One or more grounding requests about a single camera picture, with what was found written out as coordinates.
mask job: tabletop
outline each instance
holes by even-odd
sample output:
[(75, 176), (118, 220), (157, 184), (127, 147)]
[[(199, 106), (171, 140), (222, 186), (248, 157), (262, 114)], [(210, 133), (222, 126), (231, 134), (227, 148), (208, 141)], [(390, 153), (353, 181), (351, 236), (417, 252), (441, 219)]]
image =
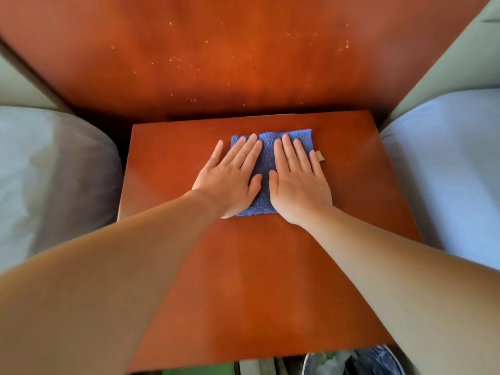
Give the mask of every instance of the tabletop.
[[(282, 114), (135, 125), (121, 220), (191, 189), (219, 139), (312, 129), (334, 205), (420, 241), (367, 111)], [(325, 350), (392, 338), (341, 269), (303, 229), (278, 214), (213, 224), (194, 245), (129, 371)]]

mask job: white fabric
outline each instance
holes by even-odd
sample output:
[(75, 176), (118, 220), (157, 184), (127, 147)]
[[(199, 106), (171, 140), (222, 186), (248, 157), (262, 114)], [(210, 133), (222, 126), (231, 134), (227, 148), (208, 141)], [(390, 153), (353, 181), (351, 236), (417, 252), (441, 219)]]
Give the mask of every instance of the white fabric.
[(102, 131), (66, 113), (0, 107), (0, 272), (116, 221), (121, 188)]
[(438, 97), (381, 136), (424, 241), (500, 270), (500, 89)]

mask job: wood surface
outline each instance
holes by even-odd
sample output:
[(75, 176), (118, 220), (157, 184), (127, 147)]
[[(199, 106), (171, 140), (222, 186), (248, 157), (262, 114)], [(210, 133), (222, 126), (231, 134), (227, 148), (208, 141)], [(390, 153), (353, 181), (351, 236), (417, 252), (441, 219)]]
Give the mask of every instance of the wood surface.
[[(191, 189), (219, 139), (312, 129), (334, 205), (414, 240), (419, 233), (368, 112), (135, 125), (119, 219)], [(390, 335), (335, 262), (278, 214), (219, 220), (197, 241), (130, 370), (371, 347)]]
[(488, 1), (2, 0), (0, 37), (113, 137), (214, 116), (380, 120)]

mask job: white wall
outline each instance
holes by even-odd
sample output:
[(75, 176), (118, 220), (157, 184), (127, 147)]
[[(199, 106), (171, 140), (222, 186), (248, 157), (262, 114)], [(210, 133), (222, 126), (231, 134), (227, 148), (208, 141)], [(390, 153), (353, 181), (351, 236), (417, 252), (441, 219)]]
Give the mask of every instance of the white wall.
[(394, 109), (383, 126), (442, 94), (500, 87), (500, 0), (491, 0)]
[(0, 105), (71, 113), (70, 109), (0, 44)]

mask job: microfiber cloth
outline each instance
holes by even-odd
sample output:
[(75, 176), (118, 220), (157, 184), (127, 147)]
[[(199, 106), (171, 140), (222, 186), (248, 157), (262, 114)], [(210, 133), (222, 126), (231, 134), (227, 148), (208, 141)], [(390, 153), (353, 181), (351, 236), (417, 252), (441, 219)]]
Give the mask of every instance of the microfiber cloth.
[[(309, 151), (312, 150), (312, 138), (311, 129), (297, 130), (295, 132), (288, 133), (263, 133), (259, 134), (259, 139), (262, 141), (262, 151), (260, 152), (257, 163), (255, 163), (255, 168), (253, 169), (252, 177), (257, 174), (262, 174), (262, 188), (257, 194), (257, 197), (253, 200), (252, 205), (243, 212), (239, 213), (238, 216), (253, 216), (256, 214), (269, 214), (276, 213), (271, 205), (271, 197), (269, 194), (269, 171), (276, 170), (276, 163), (274, 162), (274, 141), (278, 138), (283, 137), (285, 134), (290, 136), (291, 141), (298, 139), (301, 141), (305, 152), (309, 156)], [(238, 141), (242, 135), (233, 135), (231, 138), (231, 147)]]

